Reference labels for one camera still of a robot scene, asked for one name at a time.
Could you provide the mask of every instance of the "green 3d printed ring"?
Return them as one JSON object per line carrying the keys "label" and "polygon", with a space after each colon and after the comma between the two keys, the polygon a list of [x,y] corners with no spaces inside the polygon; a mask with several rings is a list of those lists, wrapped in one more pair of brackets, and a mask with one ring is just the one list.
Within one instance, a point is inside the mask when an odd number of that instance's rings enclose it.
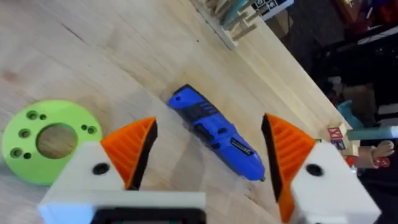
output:
{"label": "green 3d printed ring", "polygon": [[37,137],[47,127],[66,124],[77,136],[77,147],[85,141],[100,141],[102,130],[95,117],[83,107],[67,100],[46,100],[30,105],[8,123],[2,137],[2,154],[10,169],[34,184],[55,181],[73,152],[60,159],[49,159],[37,149]]}

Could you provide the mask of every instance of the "wooden stick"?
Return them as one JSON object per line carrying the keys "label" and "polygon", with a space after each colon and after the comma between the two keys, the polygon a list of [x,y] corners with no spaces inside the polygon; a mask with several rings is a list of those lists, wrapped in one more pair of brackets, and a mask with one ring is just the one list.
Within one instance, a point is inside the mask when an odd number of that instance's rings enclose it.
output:
{"label": "wooden stick", "polygon": [[257,0],[249,0],[246,4],[242,6],[242,8],[239,10],[239,12],[243,12],[245,9],[247,9],[249,6],[253,5],[254,2]]}
{"label": "wooden stick", "polygon": [[248,34],[250,31],[254,30],[255,28],[257,28],[257,24],[253,24],[253,25],[249,26],[247,29],[242,30],[242,32],[236,34],[236,35],[232,38],[232,40],[233,40],[233,41],[239,40],[240,38],[242,38],[243,36],[245,36],[246,34]]}
{"label": "wooden stick", "polygon": [[244,12],[241,15],[236,16],[229,24],[225,25],[225,29],[231,31],[235,27],[236,24],[241,22],[247,16],[248,16],[247,12]]}
{"label": "wooden stick", "polygon": [[238,0],[230,0],[225,2],[223,6],[220,7],[219,11],[216,13],[216,18],[221,19],[224,17],[228,9],[230,9]]}
{"label": "wooden stick", "polygon": [[267,6],[262,6],[256,13],[254,13],[253,15],[251,15],[248,19],[246,19],[247,22],[252,21],[253,19],[255,19],[257,16],[265,13],[268,10]]}

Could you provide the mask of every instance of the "wooden block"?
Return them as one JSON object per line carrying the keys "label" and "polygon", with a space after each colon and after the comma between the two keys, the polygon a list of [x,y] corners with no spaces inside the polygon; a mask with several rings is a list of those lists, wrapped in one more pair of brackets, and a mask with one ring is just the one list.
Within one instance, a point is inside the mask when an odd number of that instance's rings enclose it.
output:
{"label": "wooden block", "polygon": [[359,144],[360,141],[350,141],[347,137],[341,139],[332,139],[330,140],[338,150],[340,150],[341,154],[344,156],[358,156],[359,152]]}
{"label": "wooden block", "polygon": [[347,134],[347,127],[344,123],[329,125],[328,132],[330,139],[341,139]]}
{"label": "wooden block", "polygon": [[332,145],[334,145],[338,150],[346,149],[346,145],[345,145],[343,139],[332,139],[332,140],[330,140],[330,143],[332,143]]}

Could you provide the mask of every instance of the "blue rotary tool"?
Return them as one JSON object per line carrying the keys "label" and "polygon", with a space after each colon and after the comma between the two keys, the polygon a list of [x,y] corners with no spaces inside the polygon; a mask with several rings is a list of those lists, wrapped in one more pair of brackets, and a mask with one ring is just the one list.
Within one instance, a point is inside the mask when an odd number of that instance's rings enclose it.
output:
{"label": "blue rotary tool", "polygon": [[259,154],[239,135],[235,126],[192,86],[186,84],[169,99],[192,131],[237,174],[248,180],[264,180]]}

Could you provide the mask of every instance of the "wood grain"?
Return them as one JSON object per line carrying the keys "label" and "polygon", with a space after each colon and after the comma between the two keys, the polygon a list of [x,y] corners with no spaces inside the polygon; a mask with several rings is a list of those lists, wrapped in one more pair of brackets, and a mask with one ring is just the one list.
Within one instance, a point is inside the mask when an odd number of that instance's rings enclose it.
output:
{"label": "wood grain", "polygon": [[[181,85],[193,85],[265,164],[265,112],[315,138],[327,134],[341,116],[272,31],[256,23],[230,51],[189,0],[2,0],[0,129],[19,109],[47,99],[81,104],[105,134],[156,116],[159,138],[143,189],[205,191],[209,223],[279,223],[268,167],[265,182],[236,176],[164,103]],[[0,165],[0,217],[41,223],[35,205],[46,188]]]}

